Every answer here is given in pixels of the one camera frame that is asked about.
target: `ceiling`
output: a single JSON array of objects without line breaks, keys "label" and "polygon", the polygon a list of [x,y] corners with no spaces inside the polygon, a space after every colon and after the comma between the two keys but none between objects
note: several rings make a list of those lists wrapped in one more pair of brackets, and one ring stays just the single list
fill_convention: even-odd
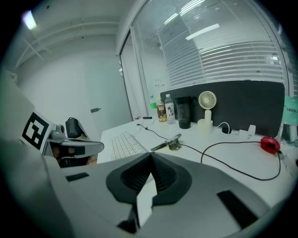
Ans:
[{"label": "ceiling", "polygon": [[116,34],[119,21],[135,0],[45,0],[32,14],[37,26],[29,30],[22,22],[4,64],[16,70],[40,51],[78,37]]}]

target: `black cable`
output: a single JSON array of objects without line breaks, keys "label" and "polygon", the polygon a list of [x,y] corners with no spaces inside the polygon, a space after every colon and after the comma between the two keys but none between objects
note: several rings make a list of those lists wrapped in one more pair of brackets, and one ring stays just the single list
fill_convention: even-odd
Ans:
[{"label": "black cable", "polygon": [[202,153],[202,156],[201,156],[201,163],[203,163],[203,155],[206,155],[206,156],[208,156],[208,157],[210,157],[210,158],[213,158],[213,159],[215,159],[216,161],[218,161],[218,162],[220,162],[220,163],[222,163],[222,164],[228,166],[228,167],[231,168],[232,170],[235,170],[235,171],[237,171],[237,172],[239,172],[239,173],[241,173],[241,174],[244,174],[244,175],[246,175],[246,176],[248,176],[248,177],[251,177],[251,178],[253,178],[253,179],[260,180],[260,181],[268,181],[268,180],[275,179],[275,178],[280,174],[281,166],[280,166],[280,156],[279,156],[278,151],[277,151],[277,153],[278,153],[278,161],[279,161],[279,169],[278,169],[278,173],[277,173],[277,175],[275,175],[274,177],[272,177],[272,178],[270,178],[270,179],[269,179],[269,178],[265,178],[265,179],[263,178],[263,179],[262,179],[262,178],[254,177],[254,176],[252,176],[252,175],[250,175],[250,174],[244,173],[244,172],[242,172],[242,171],[240,171],[240,170],[238,170],[238,169],[235,169],[235,168],[229,166],[229,165],[226,164],[225,162],[222,162],[222,161],[220,161],[219,159],[214,158],[213,156],[210,156],[210,155],[205,154],[206,150],[208,150],[209,148],[211,148],[211,147],[213,147],[213,146],[215,146],[215,145],[219,145],[219,144],[241,144],[241,143],[261,143],[261,142],[260,142],[260,141],[219,142],[219,143],[210,145],[210,146],[207,147],[207,148],[204,150],[204,152]]},{"label": "black cable", "polygon": [[162,136],[158,135],[156,132],[154,132],[154,131],[152,131],[152,130],[149,130],[148,127],[144,127],[144,126],[142,126],[141,124],[136,124],[136,125],[145,128],[145,130],[147,130],[147,131],[151,131],[151,132],[155,133],[155,134],[156,134],[157,136],[159,136],[160,138],[167,139],[167,138],[165,138],[165,137],[162,137]]},{"label": "black cable", "polygon": [[[155,131],[152,131],[152,130],[150,130],[150,129],[147,128],[147,127],[144,127],[144,128],[145,128],[145,130],[147,130],[147,131],[151,131],[151,132],[155,133],[158,137],[163,138],[163,139],[166,139],[165,137],[162,137],[162,136],[158,135]],[[248,176],[248,177],[251,177],[251,178],[253,178],[253,179],[256,179],[256,180],[260,180],[260,181],[268,181],[268,180],[275,179],[275,178],[280,174],[281,165],[280,165],[280,156],[279,156],[279,152],[278,152],[278,151],[277,151],[277,154],[278,154],[278,161],[279,161],[279,169],[278,169],[278,173],[277,173],[277,175],[275,175],[275,176],[272,177],[272,178],[265,178],[265,179],[264,179],[264,178],[262,179],[262,178],[254,177],[254,176],[252,176],[252,175],[250,175],[250,174],[247,174],[247,173],[245,173],[245,172],[242,172],[242,171],[240,171],[240,170],[238,170],[238,169],[233,168],[232,166],[228,165],[228,164],[225,163],[225,162],[222,162],[221,160],[219,160],[219,159],[217,159],[217,158],[215,158],[215,157],[213,157],[213,156],[210,156],[210,155],[208,155],[208,154],[205,154],[206,150],[208,150],[209,148],[211,148],[211,147],[213,147],[213,146],[215,146],[215,145],[219,145],[219,144],[241,144],[241,143],[261,143],[261,142],[260,142],[260,141],[219,142],[219,143],[210,145],[209,147],[207,147],[207,148],[204,150],[204,152],[200,152],[199,150],[197,150],[197,149],[195,149],[195,148],[193,148],[193,147],[191,147],[191,146],[189,146],[189,145],[184,145],[184,144],[181,144],[181,145],[186,146],[186,147],[188,147],[188,148],[190,148],[190,149],[193,149],[193,150],[199,152],[200,154],[202,154],[202,156],[201,156],[201,163],[203,163],[203,155],[206,155],[206,156],[208,156],[208,157],[210,157],[210,158],[212,158],[212,159],[215,159],[216,161],[218,161],[218,162],[220,162],[220,163],[222,163],[222,164],[228,166],[230,169],[235,170],[235,171],[237,171],[237,172],[239,172],[239,173],[241,173],[241,174],[244,174],[244,175],[246,175],[246,176]]]}]

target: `black rubber pad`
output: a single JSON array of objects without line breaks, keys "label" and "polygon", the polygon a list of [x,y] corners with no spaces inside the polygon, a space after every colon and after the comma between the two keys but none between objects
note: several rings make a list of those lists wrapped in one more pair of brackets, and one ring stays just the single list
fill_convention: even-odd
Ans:
[{"label": "black rubber pad", "polygon": [[71,181],[82,179],[82,178],[88,177],[88,176],[89,176],[89,174],[84,172],[84,173],[78,173],[78,174],[66,176],[66,179],[68,182],[71,182]]},{"label": "black rubber pad", "polygon": [[219,192],[218,197],[242,229],[254,223],[257,217],[231,191]]}]

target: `computer mouse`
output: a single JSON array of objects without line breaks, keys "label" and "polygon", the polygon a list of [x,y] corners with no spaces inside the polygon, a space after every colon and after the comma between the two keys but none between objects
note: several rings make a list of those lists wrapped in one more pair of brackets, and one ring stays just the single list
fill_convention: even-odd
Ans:
[{"label": "computer mouse", "polygon": [[275,154],[280,150],[279,142],[273,137],[263,137],[261,139],[261,147],[268,153]]}]

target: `keyboard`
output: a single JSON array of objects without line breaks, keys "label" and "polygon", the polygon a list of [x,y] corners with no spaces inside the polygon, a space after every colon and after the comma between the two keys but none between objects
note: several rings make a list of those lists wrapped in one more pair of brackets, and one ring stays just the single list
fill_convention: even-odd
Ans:
[{"label": "keyboard", "polygon": [[110,143],[113,145],[111,152],[113,160],[146,152],[128,132],[115,136]]}]

